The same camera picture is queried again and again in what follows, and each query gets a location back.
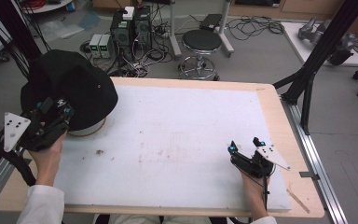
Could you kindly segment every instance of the baseball cap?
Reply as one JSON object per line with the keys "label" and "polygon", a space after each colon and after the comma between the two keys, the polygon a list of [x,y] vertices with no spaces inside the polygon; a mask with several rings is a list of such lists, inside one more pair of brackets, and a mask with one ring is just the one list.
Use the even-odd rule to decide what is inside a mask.
{"label": "baseball cap", "polygon": [[[77,52],[52,49],[30,62],[28,82],[21,88],[23,113],[36,109],[48,97],[63,97],[74,109],[68,131],[86,129],[104,119],[118,100],[112,79]],[[57,118],[49,111],[44,120]]]}

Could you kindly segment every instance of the black metal frame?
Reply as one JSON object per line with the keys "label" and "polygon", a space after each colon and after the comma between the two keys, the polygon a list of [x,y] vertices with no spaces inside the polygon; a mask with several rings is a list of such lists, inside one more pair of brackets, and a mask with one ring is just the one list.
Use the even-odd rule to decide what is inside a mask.
{"label": "black metal frame", "polygon": [[42,55],[31,32],[10,0],[0,0],[0,21],[7,29],[16,47],[28,61]]}
{"label": "black metal frame", "polygon": [[345,35],[357,17],[358,0],[346,0],[303,66],[290,77],[273,84],[275,89],[279,89],[293,82],[289,90],[282,95],[282,100],[287,101],[290,105],[296,105],[298,97],[304,92],[301,127],[306,134],[310,134],[308,124],[313,80],[324,61],[332,54],[339,40]]}

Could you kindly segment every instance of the human hand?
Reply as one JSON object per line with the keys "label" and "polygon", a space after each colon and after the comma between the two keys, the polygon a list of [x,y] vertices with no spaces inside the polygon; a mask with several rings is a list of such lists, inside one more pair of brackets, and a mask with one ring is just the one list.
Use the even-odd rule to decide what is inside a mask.
{"label": "human hand", "polygon": [[65,136],[66,132],[50,148],[38,152],[29,151],[37,167],[36,185],[53,187],[61,159],[62,141]]}
{"label": "human hand", "polygon": [[248,174],[241,171],[242,184],[245,190],[248,204],[251,207],[251,213],[254,220],[261,217],[267,217],[269,214],[264,206],[263,200],[263,179],[250,177]]}

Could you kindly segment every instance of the white lab coat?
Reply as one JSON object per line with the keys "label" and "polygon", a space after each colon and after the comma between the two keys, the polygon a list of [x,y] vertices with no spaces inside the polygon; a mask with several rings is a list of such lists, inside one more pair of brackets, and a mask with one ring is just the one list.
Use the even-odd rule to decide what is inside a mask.
{"label": "white lab coat", "polygon": [[[63,192],[50,186],[34,185],[28,188],[27,203],[20,214],[17,224],[60,224],[62,216]],[[123,217],[127,216],[118,217],[117,215],[113,215],[109,223],[131,224],[134,221],[131,218]],[[151,219],[146,221],[145,224],[146,223],[156,224]],[[274,217],[263,217],[252,223],[276,224],[277,222]]]}

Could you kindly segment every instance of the gray floor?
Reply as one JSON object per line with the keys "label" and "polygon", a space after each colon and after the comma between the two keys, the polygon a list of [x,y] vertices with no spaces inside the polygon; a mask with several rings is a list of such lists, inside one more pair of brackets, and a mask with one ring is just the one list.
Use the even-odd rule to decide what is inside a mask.
{"label": "gray floor", "polygon": [[[47,13],[41,21],[65,18],[65,24],[79,23],[87,14],[79,9],[73,14],[64,10]],[[178,20],[178,24],[187,19]],[[78,51],[92,34],[108,32],[110,21],[100,20],[98,26],[68,39],[49,42],[53,49]],[[285,35],[265,32],[246,41],[236,40],[226,32],[235,52],[230,58],[222,49],[209,58],[215,63],[221,81],[274,83],[296,72],[301,61]],[[179,62],[152,65],[147,77],[178,78]],[[310,109],[310,132],[324,168],[349,223],[358,223],[358,80],[351,78],[356,67],[323,66],[314,81]],[[13,61],[0,62],[0,129],[4,112],[20,113],[20,88],[25,78]],[[278,89],[284,93],[287,87]],[[0,212],[0,223],[14,223],[18,214]],[[280,223],[331,223],[323,218],[278,218]],[[65,223],[88,223],[92,215],[65,214]]]}

